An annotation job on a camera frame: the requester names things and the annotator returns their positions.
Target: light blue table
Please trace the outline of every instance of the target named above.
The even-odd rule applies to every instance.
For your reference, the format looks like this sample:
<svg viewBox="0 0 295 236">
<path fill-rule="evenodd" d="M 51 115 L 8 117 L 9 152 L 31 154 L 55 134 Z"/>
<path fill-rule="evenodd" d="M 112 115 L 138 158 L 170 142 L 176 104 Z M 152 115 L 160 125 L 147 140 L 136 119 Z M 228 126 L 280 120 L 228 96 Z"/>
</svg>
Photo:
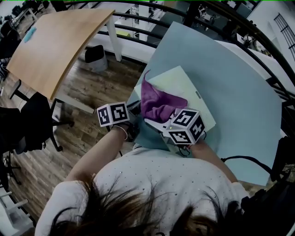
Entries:
<svg viewBox="0 0 295 236">
<path fill-rule="evenodd" d="M 153 78 L 180 65 L 198 89 L 216 126 L 206 142 L 219 157 L 252 156 L 273 165 L 280 139 L 282 103 L 267 82 L 245 63 L 209 37 L 173 23 L 150 59 L 147 70 Z M 133 91 L 129 103 L 138 100 Z M 137 143 L 165 149 L 159 134 L 141 126 Z M 244 159 L 226 161 L 239 180 L 266 185 L 269 174 Z"/>
</svg>

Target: person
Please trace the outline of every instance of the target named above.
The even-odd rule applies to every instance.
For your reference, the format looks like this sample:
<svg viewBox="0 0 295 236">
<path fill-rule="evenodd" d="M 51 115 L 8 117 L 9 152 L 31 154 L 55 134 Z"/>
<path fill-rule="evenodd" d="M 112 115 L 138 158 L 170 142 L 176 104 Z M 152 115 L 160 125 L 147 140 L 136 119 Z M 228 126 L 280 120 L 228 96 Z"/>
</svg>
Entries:
<svg viewBox="0 0 295 236">
<path fill-rule="evenodd" d="M 114 126 L 55 187 L 36 236 L 242 235 L 248 193 L 203 140 L 194 158 L 138 147 L 116 159 L 127 128 Z"/>
</svg>

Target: bracelet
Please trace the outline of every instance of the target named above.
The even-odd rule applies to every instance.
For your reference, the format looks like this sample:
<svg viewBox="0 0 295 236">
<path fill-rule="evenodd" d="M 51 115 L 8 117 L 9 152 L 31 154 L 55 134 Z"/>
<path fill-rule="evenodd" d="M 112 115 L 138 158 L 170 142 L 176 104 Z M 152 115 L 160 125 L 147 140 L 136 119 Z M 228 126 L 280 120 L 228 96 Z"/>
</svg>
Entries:
<svg viewBox="0 0 295 236">
<path fill-rule="evenodd" d="M 113 125 L 113 127 L 119 127 L 120 129 L 122 129 L 126 134 L 126 138 L 124 140 L 127 140 L 128 134 L 127 134 L 126 130 L 124 130 L 121 126 L 118 126 L 118 125 Z"/>
</svg>

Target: dark hair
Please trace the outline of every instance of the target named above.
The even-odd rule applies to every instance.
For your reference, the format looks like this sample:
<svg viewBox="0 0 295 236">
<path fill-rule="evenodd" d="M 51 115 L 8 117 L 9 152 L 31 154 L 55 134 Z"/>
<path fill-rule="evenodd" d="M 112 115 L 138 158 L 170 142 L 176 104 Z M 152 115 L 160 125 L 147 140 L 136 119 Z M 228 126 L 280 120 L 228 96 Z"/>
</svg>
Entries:
<svg viewBox="0 0 295 236">
<path fill-rule="evenodd" d="M 60 211 L 54 218 L 49 236 L 106 236 L 151 235 L 158 228 L 161 217 L 155 217 L 155 186 L 152 185 L 147 199 L 142 194 L 132 194 L 135 189 L 124 192 L 114 190 L 118 179 L 106 194 L 102 194 L 93 179 L 81 182 L 87 191 L 88 202 L 79 220 L 58 221 L 71 208 Z M 224 211 L 216 194 L 204 193 L 212 202 L 216 221 L 206 216 L 194 216 L 194 206 L 188 205 L 174 224 L 171 236 L 242 235 L 242 210 L 237 201 L 231 201 Z"/>
</svg>

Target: white t-shirt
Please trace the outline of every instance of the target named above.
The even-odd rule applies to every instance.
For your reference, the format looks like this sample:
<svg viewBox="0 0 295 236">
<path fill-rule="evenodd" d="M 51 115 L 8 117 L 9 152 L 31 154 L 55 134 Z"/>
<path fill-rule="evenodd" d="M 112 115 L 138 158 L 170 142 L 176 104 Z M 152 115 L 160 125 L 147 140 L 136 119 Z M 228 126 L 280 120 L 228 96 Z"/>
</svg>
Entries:
<svg viewBox="0 0 295 236">
<path fill-rule="evenodd" d="M 194 215 L 215 219 L 213 205 L 204 192 L 212 197 L 215 192 L 221 207 L 226 207 L 233 200 L 241 202 L 242 198 L 248 196 L 240 183 L 231 183 L 219 168 L 209 162 L 142 147 L 107 164 L 94 180 L 100 190 L 107 191 L 117 177 L 114 190 L 137 187 L 134 193 L 142 192 L 146 196 L 151 183 L 156 184 L 155 195 L 162 196 L 157 198 L 155 208 L 160 216 L 164 215 L 157 232 L 165 235 L 169 235 L 173 224 L 189 203 L 195 206 Z M 35 235 L 47 236 L 53 218 L 65 208 L 77 209 L 63 213 L 59 218 L 61 220 L 82 215 L 86 201 L 87 196 L 78 181 L 58 184 L 38 221 Z"/>
</svg>

